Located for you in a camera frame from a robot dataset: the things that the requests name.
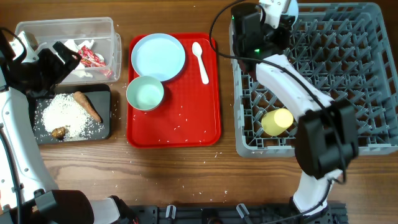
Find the red snack wrapper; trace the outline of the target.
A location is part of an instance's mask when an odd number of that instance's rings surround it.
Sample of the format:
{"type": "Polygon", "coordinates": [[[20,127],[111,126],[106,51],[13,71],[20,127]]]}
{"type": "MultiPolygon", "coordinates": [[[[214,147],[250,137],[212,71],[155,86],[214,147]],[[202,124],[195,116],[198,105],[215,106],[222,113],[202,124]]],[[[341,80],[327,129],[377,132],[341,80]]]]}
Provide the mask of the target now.
{"type": "Polygon", "coordinates": [[[75,75],[79,78],[96,78],[108,80],[111,78],[113,71],[110,69],[102,69],[106,67],[106,62],[104,58],[96,55],[87,46],[82,46],[78,51],[81,57],[79,66],[77,66],[77,71],[75,75]]]}

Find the brown carrot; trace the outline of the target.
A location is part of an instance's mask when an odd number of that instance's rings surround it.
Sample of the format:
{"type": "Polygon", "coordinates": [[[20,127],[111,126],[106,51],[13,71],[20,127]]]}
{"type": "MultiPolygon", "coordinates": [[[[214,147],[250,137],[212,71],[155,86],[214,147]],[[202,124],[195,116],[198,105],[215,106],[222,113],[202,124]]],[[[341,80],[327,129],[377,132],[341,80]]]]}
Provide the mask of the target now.
{"type": "Polygon", "coordinates": [[[84,93],[76,91],[73,94],[73,98],[95,121],[102,122],[100,115],[92,107],[84,93]]]}

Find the white rice pile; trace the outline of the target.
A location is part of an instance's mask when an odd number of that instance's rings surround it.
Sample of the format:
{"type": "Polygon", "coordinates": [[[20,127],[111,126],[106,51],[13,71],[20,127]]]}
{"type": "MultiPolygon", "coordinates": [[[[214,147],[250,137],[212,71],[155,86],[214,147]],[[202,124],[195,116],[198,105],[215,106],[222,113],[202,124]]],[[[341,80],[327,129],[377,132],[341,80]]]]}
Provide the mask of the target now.
{"type": "Polygon", "coordinates": [[[39,144],[46,144],[102,138],[106,132],[106,126],[95,121],[74,100],[71,93],[63,93],[53,99],[37,100],[32,130],[36,141],[39,144]],[[59,127],[68,129],[63,140],[51,136],[51,132],[59,127]]]}

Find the brown food scrap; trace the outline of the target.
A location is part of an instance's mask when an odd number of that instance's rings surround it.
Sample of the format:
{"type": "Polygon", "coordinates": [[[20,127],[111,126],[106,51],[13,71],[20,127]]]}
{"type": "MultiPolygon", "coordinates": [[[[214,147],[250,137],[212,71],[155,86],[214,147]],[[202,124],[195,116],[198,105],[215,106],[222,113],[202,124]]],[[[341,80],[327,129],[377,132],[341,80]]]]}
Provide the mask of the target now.
{"type": "Polygon", "coordinates": [[[51,136],[55,139],[63,140],[65,138],[67,132],[68,132],[68,129],[66,127],[59,127],[59,128],[55,128],[51,132],[51,136]]]}

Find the green bowl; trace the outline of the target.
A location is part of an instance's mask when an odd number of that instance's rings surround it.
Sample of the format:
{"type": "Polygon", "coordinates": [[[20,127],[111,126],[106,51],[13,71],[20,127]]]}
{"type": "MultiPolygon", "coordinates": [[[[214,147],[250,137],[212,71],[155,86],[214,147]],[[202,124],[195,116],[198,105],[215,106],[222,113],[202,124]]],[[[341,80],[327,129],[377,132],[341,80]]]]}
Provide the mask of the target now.
{"type": "Polygon", "coordinates": [[[153,77],[142,76],[133,79],[127,87],[127,102],[140,111],[151,111],[158,107],[164,98],[162,83],[153,77]]]}

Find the yellow plastic cup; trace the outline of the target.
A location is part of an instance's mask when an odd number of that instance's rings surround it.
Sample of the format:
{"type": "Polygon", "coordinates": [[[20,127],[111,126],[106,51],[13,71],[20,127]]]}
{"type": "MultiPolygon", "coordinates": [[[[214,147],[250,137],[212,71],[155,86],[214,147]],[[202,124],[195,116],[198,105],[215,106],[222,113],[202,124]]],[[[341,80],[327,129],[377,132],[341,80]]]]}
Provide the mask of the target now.
{"type": "Polygon", "coordinates": [[[278,136],[288,129],[293,122],[292,113],[285,108],[281,108],[265,114],[261,119],[261,126],[267,135],[278,136]]]}

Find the small light blue bowl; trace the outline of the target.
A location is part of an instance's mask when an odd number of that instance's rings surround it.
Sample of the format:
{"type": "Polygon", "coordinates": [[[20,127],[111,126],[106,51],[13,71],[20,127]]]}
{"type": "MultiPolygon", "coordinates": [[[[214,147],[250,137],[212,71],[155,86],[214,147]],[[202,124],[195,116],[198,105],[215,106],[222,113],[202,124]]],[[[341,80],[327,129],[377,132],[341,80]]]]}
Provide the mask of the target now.
{"type": "Polygon", "coordinates": [[[288,16],[294,16],[295,17],[294,23],[296,23],[299,16],[299,4],[297,0],[290,0],[290,4],[286,14],[288,16]]]}

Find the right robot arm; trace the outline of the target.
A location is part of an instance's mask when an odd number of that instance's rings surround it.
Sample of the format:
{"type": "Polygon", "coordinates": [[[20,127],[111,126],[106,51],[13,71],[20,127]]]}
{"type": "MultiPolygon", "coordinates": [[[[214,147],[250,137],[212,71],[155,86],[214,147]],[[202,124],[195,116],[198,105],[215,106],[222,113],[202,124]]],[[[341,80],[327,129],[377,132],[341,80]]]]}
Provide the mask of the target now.
{"type": "Polygon", "coordinates": [[[232,58],[242,72],[270,90],[298,124],[295,158],[302,169],[292,197],[302,217],[327,207],[333,184],[346,182],[349,163],[358,157],[358,131],[353,105],[335,101],[308,82],[283,51],[298,8],[286,1],[238,1],[231,8],[232,58]]]}

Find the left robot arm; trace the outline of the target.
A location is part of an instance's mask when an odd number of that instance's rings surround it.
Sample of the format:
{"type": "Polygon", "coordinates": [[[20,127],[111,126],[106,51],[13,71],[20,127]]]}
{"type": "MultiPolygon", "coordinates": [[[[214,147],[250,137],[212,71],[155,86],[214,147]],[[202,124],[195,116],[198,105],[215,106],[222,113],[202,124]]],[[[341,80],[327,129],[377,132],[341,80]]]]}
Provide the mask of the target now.
{"type": "Polygon", "coordinates": [[[90,201],[79,190],[60,190],[40,155],[29,102],[53,96],[81,55],[61,42],[36,50],[32,34],[10,42],[6,32],[1,28],[1,222],[139,223],[117,196],[90,201]]]}

